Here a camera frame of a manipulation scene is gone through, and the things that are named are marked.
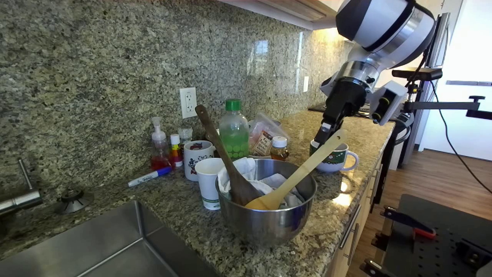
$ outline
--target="white cup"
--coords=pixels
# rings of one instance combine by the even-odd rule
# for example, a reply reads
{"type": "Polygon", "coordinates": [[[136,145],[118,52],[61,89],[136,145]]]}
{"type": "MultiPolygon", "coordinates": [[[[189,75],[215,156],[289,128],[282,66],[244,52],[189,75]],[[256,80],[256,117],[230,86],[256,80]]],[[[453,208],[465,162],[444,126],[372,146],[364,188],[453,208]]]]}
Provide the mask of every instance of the white cup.
{"type": "Polygon", "coordinates": [[[196,176],[196,163],[199,160],[204,160],[207,157],[213,156],[213,145],[207,140],[190,140],[187,143],[184,143],[184,177],[190,182],[196,182],[198,176],[196,176]]]}
{"type": "Polygon", "coordinates": [[[347,146],[339,146],[332,154],[329,154],[327,159],[324,159],[322,163],[319,163],[316,166],[316,169],[319,172],[325,172],[325,174],[347,172],[347,171],[356,168],[358,162],[359,162],[359,159],[355,152],[349,151],[347,146]],[[352,156],[352,159],[353,159],[353,163],[349,166],[345,166],[347,156],[352,156]]]}
{"type": "Polygon", "coordinates": [[[195,166],[202,206],[209,211],[219,209],[216,174],[224,168],[221,159],[209,157],[199,160],[195,166]]]}

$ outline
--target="wooden spoon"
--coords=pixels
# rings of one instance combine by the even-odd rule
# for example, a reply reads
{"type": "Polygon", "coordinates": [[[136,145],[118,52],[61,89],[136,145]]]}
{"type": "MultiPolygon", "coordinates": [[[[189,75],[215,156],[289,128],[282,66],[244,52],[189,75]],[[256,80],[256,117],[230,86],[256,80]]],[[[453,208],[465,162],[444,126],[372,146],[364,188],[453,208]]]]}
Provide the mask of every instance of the wooden spoon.
{"type": "Polygon", "coordinates": [[[344,131],[338,129],[325,143],[318,148],[279,188],[258,197],[245,205],[249,209],[276,209],[282,199],[301,182],[312,169],[315,169],[330,152],[342,142],[344,131]]]}
{"type": "Polygon", "coordinates": [[[250,200],[258,199],[261,194],[236,171],[232,160],[229,159],[206,108],[202,105],[198,105],[195,111],[206,134],[209,136],[209,140],[215,146],[215,151],[224,162],[230,180],[232,200],[244,206],[250,200]]]}

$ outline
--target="kitchen sink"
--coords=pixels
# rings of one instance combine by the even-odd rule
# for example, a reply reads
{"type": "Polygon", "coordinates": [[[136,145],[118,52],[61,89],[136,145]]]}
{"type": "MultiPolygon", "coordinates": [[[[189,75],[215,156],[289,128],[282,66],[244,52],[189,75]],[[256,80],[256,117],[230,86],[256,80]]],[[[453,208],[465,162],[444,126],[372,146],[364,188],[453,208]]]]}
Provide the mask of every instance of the kitchen sink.
{"type": "Polygon", "coordinates": [[[138,202],[0,262],[1,276],[216,276],[138,202]]]}

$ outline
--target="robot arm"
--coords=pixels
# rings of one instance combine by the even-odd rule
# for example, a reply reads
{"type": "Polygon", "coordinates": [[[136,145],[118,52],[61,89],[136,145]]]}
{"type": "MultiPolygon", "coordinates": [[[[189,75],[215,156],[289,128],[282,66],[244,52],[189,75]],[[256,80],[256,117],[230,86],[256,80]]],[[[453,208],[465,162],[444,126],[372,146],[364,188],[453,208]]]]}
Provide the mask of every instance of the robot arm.
{"type": "Polygon", "coordinates": [[[342,117],[355,115],[365,102],[372,102],[375,123],[387,122],[404,100],[405,89],[388,83],[375,91],[379,72],[424,52],[432,42],[435,20],[415,0],[345,0],[336,14],[336,29],[359,46],[321,85],[327,99],[321,128],[310,143],[313,149],[339,129],[342,117]]]}

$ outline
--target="mixing bowl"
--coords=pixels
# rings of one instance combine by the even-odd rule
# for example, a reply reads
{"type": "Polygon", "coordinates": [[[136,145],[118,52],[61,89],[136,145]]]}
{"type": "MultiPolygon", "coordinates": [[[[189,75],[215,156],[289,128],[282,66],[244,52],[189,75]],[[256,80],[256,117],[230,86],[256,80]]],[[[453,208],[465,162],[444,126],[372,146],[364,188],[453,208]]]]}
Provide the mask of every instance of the mixing bowl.
{"type": "MultiPolygon", "coordinates": [[[[285,179],[298,166],[270,159],[256,159],[256,179],[265,179],[273,174],[281,174],[285,179]]],[[[252,245],[278,245],[292,240],[296,236],[309,216],[315,183],[307,176],[296,186],[301,196],[301,205],[285,209],[245,209],[232,202],[227,192],[219,192],[219,209],[227,226],[252,245]]]]}

